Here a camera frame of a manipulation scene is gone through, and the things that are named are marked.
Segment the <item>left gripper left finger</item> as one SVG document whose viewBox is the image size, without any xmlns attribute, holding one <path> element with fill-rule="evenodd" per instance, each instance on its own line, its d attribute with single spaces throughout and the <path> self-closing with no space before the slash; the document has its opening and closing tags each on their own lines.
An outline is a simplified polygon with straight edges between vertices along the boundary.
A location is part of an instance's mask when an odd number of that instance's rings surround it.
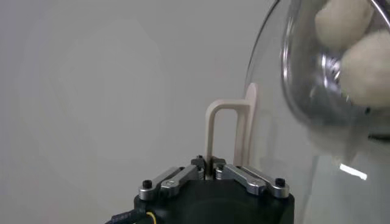
<svg viewBox="0 0 390 224">
<path fill-rule="evenodd" d="M 197 155 L 186 167 L 171 167 L 151 180 L 144 180 L 139 187 L 140 200 L 152 201 L 160 194 L 165 197 L 175 197 L 190 180 L 205 179 L 206 162 L 204 157 Z"/>
</svg>

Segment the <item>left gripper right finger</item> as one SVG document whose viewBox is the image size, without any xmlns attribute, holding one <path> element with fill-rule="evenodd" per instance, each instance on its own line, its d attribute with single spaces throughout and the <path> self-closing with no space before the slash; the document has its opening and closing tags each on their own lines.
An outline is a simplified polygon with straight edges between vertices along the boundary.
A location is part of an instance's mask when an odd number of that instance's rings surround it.
<svg viewBox="0 0 390 224">
<path fill-rule="evenodd" d="M 214 179 L 234 180 L 242 185 L 252 195 L 259 196 L 264 192 L 270 193 L 275 198 L 288 198 L 289 185 L 284 178 L 272 178 L 250 166 L 234 166 L 227 164 L 224 159 L 211 157 L 211 168 Z"/>
</svg>

